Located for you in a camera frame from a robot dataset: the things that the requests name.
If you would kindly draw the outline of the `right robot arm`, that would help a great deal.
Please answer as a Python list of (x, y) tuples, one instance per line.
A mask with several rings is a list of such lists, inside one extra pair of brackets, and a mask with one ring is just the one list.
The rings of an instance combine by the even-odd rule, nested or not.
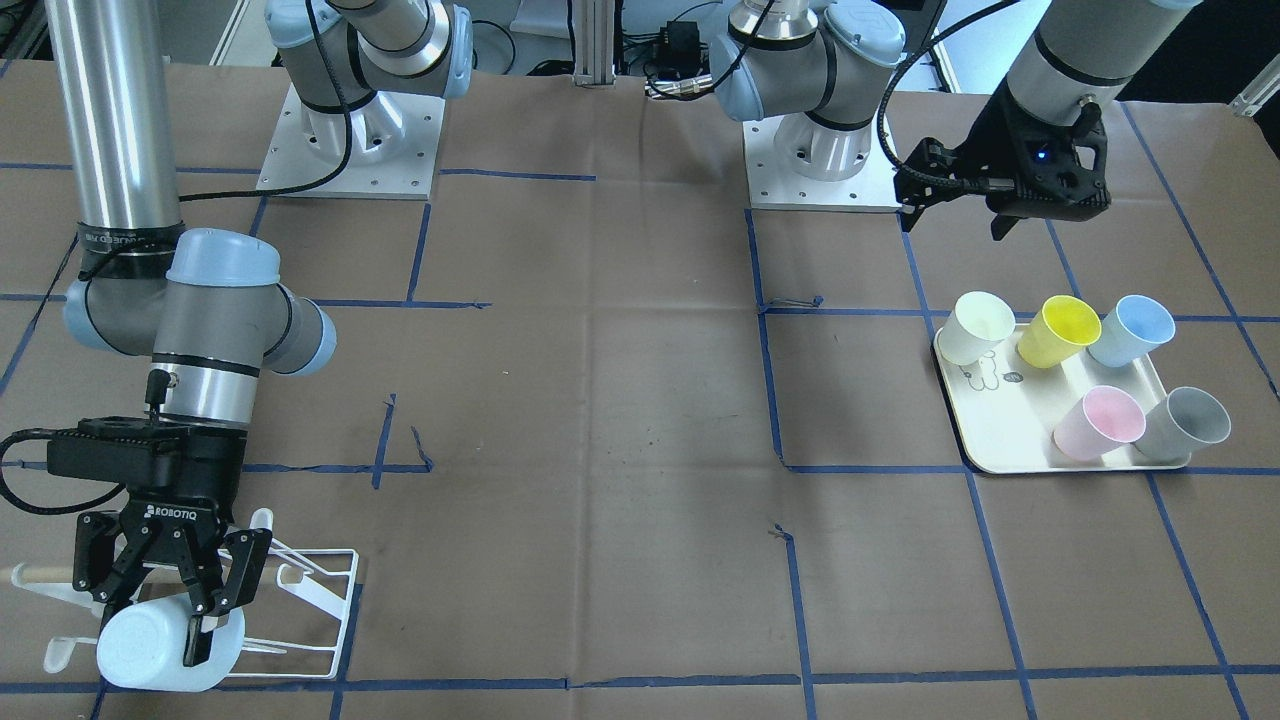
[(259, 378), (319, 372), (337, 329), (284, 287), (270, 243), (184, 224), (155, 5), (50, 1), (46, 13), (83, 249), (64, 323), (84, 346), (150, 360), (145, 416), (44, 433), (50, 473), (128, 496), (118, 511), (70, 506), (70, 583), (102, 607), (97, 659), (114, 684), (225, 675), (273, 544), (232, 511)]

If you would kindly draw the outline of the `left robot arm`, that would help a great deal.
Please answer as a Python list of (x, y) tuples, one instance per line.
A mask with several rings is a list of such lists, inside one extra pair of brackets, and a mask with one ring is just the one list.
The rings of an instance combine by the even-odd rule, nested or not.
[[(1190, 1), (1053, 1), (965, 140), (891, 158), (900, 225), (979, 195), (1002, 240), (1024, 219), (1087, 222), (1111, 204), (1105, 108), (1193, 9)], [(873, 1), (739, 1), (709, 44), (712, 92), (735, 120), (792, 117), (886, 145), (888, 100), (918, 53)]]

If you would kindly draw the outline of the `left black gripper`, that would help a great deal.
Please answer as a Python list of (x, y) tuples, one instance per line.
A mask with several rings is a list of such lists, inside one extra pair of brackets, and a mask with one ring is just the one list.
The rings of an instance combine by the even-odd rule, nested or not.
[(1092, 96), (1046, 123), (1010, 95), (995, 95), (970, 131), (970, 177), (987, 188), (993, 241), (1021, 219), (1087, 222), (1110, 208), (1105, 168), (1107, 136)]

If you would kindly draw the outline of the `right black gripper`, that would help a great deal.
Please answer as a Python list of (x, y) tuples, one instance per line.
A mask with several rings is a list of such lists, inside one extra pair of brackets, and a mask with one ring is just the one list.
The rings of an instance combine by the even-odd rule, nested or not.
[(183, 665), (209, 661), (223, 616), (257, 593), (273, 534), (236, 524), (232, 505), (247, 442), (243, 429), (186, 430), (177, 482), (132, 489), (118, 512), (82, 512), (76, 523), (76, 588), (102, 605), (105, 626), (128, 609), (155, 566), (174, 568), (193, 611)]

